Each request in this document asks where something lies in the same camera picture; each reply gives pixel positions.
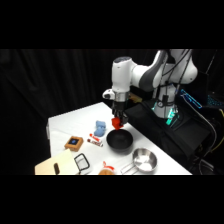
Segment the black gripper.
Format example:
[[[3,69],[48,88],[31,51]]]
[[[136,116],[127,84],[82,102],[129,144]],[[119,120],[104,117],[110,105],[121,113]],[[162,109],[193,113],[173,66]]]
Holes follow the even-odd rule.
[[[114,101],[112,103],[112,114],[113,118],[112,121],[120,121],[119,118],[121,118],[120,125],[123,127],[128,122],[128,116],[124,113],[127,106],[127,102],[117,102]]]

